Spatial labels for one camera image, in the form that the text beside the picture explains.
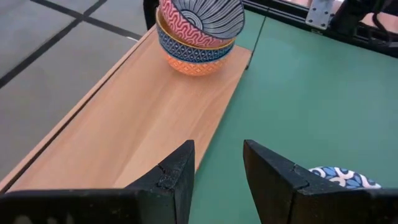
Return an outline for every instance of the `green surface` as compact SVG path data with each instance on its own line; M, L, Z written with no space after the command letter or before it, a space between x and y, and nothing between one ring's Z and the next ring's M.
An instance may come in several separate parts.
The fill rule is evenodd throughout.
M238 44L255 42L252 24ZM397 99L397 59L267 18L196 174L190 223L260 223L243 139L306 168L345 167L398 187Z

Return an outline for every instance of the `red patterned bowl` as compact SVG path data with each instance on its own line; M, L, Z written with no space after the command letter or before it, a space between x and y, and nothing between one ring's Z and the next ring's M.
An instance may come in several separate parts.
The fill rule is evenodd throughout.
M240 0L228 1L235 2L235 4L241 4ZM230 20L232 22L235 22L236 24L233 24L233 26L226 24L224 27L221 28L223 32L217 32L217 30L215 29L215 26L218 26L220 24L220 19L217 19L217 17L215 17L214 22L210 21L207 23L209 29L206 29L206 26L203 25L204 22L202 18L196 16L195 12L189 10L180 10L176 7L176 5L176 0L160 0L160 10L162 11L163 17L176 36L184 40L184 42L197 47L213 48L224 45L230 42L231 39L235 38L241 32L244 25L244 11L243 7L240 5L237 5L238 7L235 7L235 10L233 12L220 9L218 15L214 15L214 17L220 17L221 13L225 13L226 16L221 16L222 22L222 20L228 18L230 14L237 14L236 16L233 16L235 18L238 18L238 21L237 19Z

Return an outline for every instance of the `bowl rim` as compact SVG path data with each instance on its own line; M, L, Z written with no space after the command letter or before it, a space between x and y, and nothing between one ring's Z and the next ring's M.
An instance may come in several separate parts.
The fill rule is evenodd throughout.
M162 19L163 19L163 21L164 21L164 24L167 25L166 20L163 18L163 14L162 14L162 12L161 12L161 10L160 10L160 7L158 7L158 8L156 9L156 25L159 26L159 27L162 29L162 31L165 32L165 33L166 33L169 37L171 37L173 40L177 41L178 43L180 43L180 44L182 44L182 45L185 45L185 46L188 46L188 47L191 47L191 48L194 48L194 49L200 49L200 50L219 50L219 49L222 49L222 48L224 48L224 47L227 47L227 46L233 44L234 41L236 40L236 37L234 37L234 38L230 39L230 41L228 41L227 43L225 43L225 44L223 44L223 45L221 45L221 46L218 46L218 47L197 47L197 46L194 46L194 45L191 45L191 44L188 44L188 43L184 43L184 42L182 42L182 41L176 39L173 35L170 34L170 32L167 32L167 31L165 30L165 28L162 26L162 23L160 22L160 17L162 17Z
M199 29L195 24L192 24L192 23L181 13L181 10L179 10L179 9L175 6L174 0L163 0L163 1L170 1L170 2L173 4L174 8L176 8L176 10L181 14L181 16L182 16L186 21L188 21L189 24L191 24L194 28L196 28L197 30L199 30L200 32L202 32L202 33L204 33L204 34L206 34L206 35L209 35L210 37L214 37L214 38L217 38L217 39L220 39L220 40L228 40L228 39L231 39L231 38L235 38L237 35L239 35L239 34L242 32L243 27L244 27L244 24L245 24L245 22L246 22L246 15L244 14L243 2L242 2L242 0L238 0L238 1L241 3L241 8L242 8L242 11L243 11L243 26L242 26L241 29L236 33L235 37L217 37L217 36L215 36L214 34L210 34L209 32L207 32L207 31L205 31L205 30Z
M216 62L216 61L218 61L218 60L221 60L221 59L227 57L227 56L231 53L231 51L232 51L232 49L233 49L233 47L232 47L232 48L229 49L222 57L219 57L219 58L216 59L216 60L211 60L211 61L208 61L208 62L189 62L189 61L187 61L187 60L177 58L176 56L172 55L169 51L167 51L162 45L160 45L160 46L162 47L163 51L164 51L168 56L170 56L170 57L172 57L172 58L174 58L174 59L176 59L176 60L179 60L179 61L182 61L182 62L185 62L185 63L192 63L192 64L195 64L195 65L200 65L200 64L205 64L205 63L212 63L212 62Z

